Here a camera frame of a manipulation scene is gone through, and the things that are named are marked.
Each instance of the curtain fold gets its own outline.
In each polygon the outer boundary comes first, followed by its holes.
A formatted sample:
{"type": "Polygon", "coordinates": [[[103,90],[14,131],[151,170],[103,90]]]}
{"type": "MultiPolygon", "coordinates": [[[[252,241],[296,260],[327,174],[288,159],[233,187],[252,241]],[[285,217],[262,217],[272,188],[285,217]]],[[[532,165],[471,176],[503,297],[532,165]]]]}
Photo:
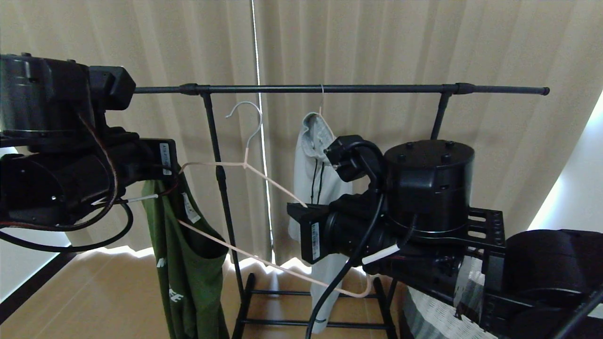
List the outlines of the curtain fold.
{"type": "MultiPolygon", "coordinates": [[[[603,2],[261,1],[256,22],[264,84],[549,86],[547,97],[454,96],[440,131],[476,150],[472,205],[502,210],[507,236],[529,226],[603,88],[603,2]]],[[[322,96],[264,97],[269,175],[291,187],[300,123],[322,96]]],[[[326,94],[323,112],[336,135],[385,151],[429,138],[438,100],[326,94]]],[[[271,190],[277,262],[299,255],[287,201],[271,190]]]]}
{"type": "MultiPolygon", "coordinates": [[[[1,12],[2,53],[27,51],[85,65],[124,66],[138,86],[256,83],[249,2],[2,1],[1,12]]],[[[247,138],[257,126],[257,113],[242,106],[232,118],[224,117],[238,101],[257,98],[216,94],[212,99],[222,159],[242,161],[247,138]]],[[[107,123],[143,138],[174,139],[180,163],[213,161],[199,97],[135,95],[128,110],[107,112],[107,123]]],[[[261,168],[259,138],[251,144],[250,163],[261,168]]],[[[201,211],[227,238],[215,167],[192,166],[186,173],[201,211]]],[[[237,245],[270,258],[263,180],[242,168],[226,168],[226,175],[237,245]]],[[[126,197],[139,196],[141,184],[129,187],[126,197]]],[[[139,203],[131,206],[134,227],[113,246],[149,247],[144,210],[139,203]]],[[[68,232],[73,245],[118,233],[125,216],[116,210],[88,229],[68,232]]]]}

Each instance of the green shirt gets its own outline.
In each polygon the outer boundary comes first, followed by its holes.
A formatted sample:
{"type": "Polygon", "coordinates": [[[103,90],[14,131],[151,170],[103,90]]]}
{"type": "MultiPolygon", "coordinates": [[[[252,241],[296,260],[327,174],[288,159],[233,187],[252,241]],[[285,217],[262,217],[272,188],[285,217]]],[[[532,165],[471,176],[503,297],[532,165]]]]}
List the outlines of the green shirt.
{"type": "MultiPolygon", "coordinates": [[[[228,249],[180,225],[181,219],[219,239],[197,208],[184,174],[165,197],[144,200],[165,317],[172,339],[229,337],[220,304],[222,264],[228,249]]],[[[165,190],[162,181],[145,182],[142,195],[165,190]]]]}

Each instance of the wooden floor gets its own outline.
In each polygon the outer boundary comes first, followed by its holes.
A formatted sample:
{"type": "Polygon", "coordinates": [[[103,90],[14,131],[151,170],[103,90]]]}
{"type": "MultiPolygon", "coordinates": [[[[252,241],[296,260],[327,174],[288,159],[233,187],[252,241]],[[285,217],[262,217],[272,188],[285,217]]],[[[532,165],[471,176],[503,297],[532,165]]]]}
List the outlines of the wooden floor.
{"type": "MultiPolygon", "coordinates": [[[[256,273],[256,288],[309,290],[305,281],[285,273],[266,272],[263,265],[248,265],[243,272],[244,280],[250,272],[256,273]]],[[[224,265],[224,274],[222,305],[232,333],[240,300],[231,264],[224,265]]],[[[362,273],[351,271],[344,280],[344,288],[364,290],[362,273]]],[[[401,289],[397,290],[392,305],[396,326],[401,289]]],[[[249,317],[307,320],[310,312],[310,297],[256,295],[249,317]]],[[[330,319],[335,322],[382,321],[375,299],[354,298],[339,298],[330,319]]],[[[303,338],[304,332],[303,327],[247,325],[244,338],[303,338]]],[[[169,338],[154,256],[148,250],[78,255],[0,326],[0,338],[169,338]]],[[[386,335],[380,330],[327,328],[312,338],[381,339],[386,335]]]]}

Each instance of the white wall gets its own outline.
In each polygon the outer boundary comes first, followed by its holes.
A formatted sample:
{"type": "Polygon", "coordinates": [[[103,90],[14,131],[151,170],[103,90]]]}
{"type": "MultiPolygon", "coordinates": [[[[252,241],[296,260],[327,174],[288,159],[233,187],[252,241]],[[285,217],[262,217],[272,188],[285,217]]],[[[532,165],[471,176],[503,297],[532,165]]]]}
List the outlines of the white wall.
{"type": "Polygon", "coordinates": [[[603,93],[559,179],[528,229],[603,232],[603,93]]]}
{"type": "MultiPolygon", "coordinates": [[[[0,148],[0,156],[7,153],[16,153],[16,150],[14,148],[0,148]]],[[[41,232],[24,229],[3,229],[0,232],[6,232],[39,244],[69,245],[69,240],[64,232],[41,232]]],[[[0,300],[6,299],[56,255],[56,253],[25,249],[0,240],[0,300]]]]}

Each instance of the clothing rack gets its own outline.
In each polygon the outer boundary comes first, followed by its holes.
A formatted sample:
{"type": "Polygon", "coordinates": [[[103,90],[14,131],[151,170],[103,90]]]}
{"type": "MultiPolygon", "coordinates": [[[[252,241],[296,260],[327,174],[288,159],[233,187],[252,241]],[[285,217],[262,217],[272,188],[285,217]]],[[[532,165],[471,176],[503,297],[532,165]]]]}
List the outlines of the clothing rack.
{"type": "MultiPolygon", "coordinates": [[[[137,87],[135,93],[181,93],[186,95],[199,95],[203,99],[205,111],[207,113],[207,123],[212,140],[213,156],[216,162],[222,161],[218,144],[218,133],[213,115],[212,94],[218,93],[439,93],[440,102],[435,115],[434,125],[431,131],[431,139],[437,139],[444,119],[444,112],[448,105],[448,100],[452,95],[470,94],[470,93],[517,93],[517,94],[538,94],[547,95],[548,87],[513,87],[513,86],[477,86],[469,83],[441,84],[441,85],[290,85],[290,86],[208,86],[195,83],[183,84],[173,87],[137,87]]],[[[224,207],[226,218],[226,228],[228,230],[229,240],[233,246],[236,246],[235,231],[232,224],[230,213],[230,203],[226,190],[226,174],[222,166],[216,167],[216,179],[224,207]]],[[[307,321],[301,320],[273,320],[273,319],[253,319],[248,318],[247,313],[254,294],[272,294],[281,296],[310,296],[309,292],[304,291],[272,291],[255,289],[256,278],[253,273],[249,274],[245,287],[241,277],[241,268],[239,266],[238,255],[232,251],[232,258],[235,262],[236,281],[241,297],[241,307],[236,319],[235,329],[232,338],[240,339],[246,324],[255,325],[280,325],[280,326],[307,326],[307,321]]],[[[397,339],[396,327],[391,318],[390,306],[396,290],[397,281],[394,279],[386,295],[379,278],[375,278],[374,294],[369,294],[366,298],[377,299],[383,323],[349,323],[349,322],[329,322],[327,327],[335,328],[358,328],[358,329],[383,329],[387,333],[388,339],[397,339]]]]}

